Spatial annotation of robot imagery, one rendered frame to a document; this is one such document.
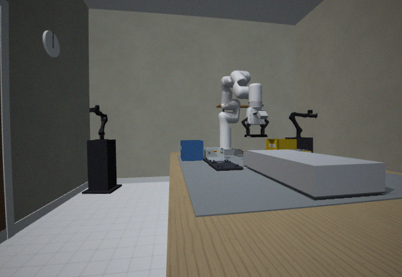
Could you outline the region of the yellow translucent bin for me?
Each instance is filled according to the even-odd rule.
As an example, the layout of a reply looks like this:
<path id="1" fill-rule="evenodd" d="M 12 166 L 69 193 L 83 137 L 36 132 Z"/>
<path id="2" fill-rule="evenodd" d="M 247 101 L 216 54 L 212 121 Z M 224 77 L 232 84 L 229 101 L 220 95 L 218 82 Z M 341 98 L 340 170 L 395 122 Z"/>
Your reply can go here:
<path id="1" fill-rule="evenodd" d="M 266 150 L 296 149 L 297 139 L 271 138 L 266 139 Z"/>

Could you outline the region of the blue bin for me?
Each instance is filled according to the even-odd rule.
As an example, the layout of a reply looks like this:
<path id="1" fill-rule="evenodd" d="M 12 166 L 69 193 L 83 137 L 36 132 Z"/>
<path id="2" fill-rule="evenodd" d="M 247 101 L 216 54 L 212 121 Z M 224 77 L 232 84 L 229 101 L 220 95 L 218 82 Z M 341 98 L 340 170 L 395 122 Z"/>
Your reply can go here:
<path id="1" fill-rule="evenodd" d="M 203 160 L 204 146 L 202 140 L 181 140 L 182 161 Z"/>

